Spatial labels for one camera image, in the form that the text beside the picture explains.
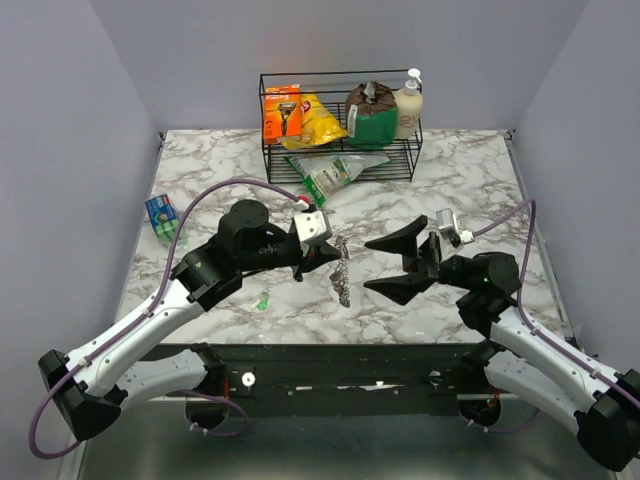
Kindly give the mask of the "green key tag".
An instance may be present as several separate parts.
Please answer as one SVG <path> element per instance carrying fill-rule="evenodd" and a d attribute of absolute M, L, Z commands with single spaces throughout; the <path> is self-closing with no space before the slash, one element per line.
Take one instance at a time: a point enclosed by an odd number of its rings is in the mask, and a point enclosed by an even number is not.
<path fill-rule="evenodd" d="M 264 311 L 268 306 L 269 299 L 270 299 L 269 290 L 268 289 L 263 290 L 259 294 L 258 298 L 255 300 L 255 302 L 252 304 L 251 309 Z"/>

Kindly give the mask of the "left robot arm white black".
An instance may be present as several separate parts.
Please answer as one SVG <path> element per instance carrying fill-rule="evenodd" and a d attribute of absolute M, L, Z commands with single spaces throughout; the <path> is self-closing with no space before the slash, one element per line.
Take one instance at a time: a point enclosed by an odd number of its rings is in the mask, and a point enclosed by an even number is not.
<path fill-rule="evenodd" d="M 186 323 L 240 290 L 246 274 L 291 268 L 304 274 L 340 259 L 328 240 L 331 227 L 315 206 L 293 216 L 283 230 L 256 200 L 240 200 L 221 217 L 216 234 L 170 268 L 160 287 L 106 332 L 69 353 L 51 350 L 38 361 L 47 388 L 77 441 L 109 428 L 135 403 L 167 393 L 214 393 L 222 361 L 204 346 L 165 360 L 144 356 Z"/>

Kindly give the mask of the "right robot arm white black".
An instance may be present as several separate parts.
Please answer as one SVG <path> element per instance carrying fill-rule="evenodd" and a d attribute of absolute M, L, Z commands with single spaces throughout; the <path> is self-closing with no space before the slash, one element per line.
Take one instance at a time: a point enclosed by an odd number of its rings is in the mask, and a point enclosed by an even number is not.
<path fill-rule="evenodd" d="M 488 386 L 527 401 L 564 425 L 599 465 L 621 472 L 639 455 L 639 373 L 621 373 L 588 356 L 530 317 L 521 304 L 522 280 L 515 257 L 502 252 L 461 255 L 473 242 L 451 212 L 424 242 L 420 216 L 402 229 L 366 242 L 368 249 L 399 254 L 403 273 L 365 282 L 365 287 L 406 305 L 434 284 L 465 290 L 457 303 L 466 327 L 484 340 L 476 357 L 460 367 L 469 390 Z"/>

